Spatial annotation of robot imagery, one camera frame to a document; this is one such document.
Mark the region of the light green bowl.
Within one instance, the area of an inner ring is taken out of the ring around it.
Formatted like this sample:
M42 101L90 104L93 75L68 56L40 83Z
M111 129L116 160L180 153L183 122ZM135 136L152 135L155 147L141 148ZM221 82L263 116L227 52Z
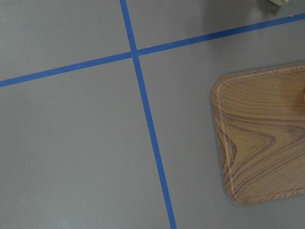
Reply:
M277 6L283 6L289 2L289 0L269 0L269 1Z

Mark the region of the wooden grain tray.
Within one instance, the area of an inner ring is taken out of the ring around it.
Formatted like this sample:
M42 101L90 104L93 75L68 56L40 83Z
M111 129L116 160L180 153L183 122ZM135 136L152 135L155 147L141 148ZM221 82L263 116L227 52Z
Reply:
M305 192L305 65L236 73L212 89L228 195L244 205Z

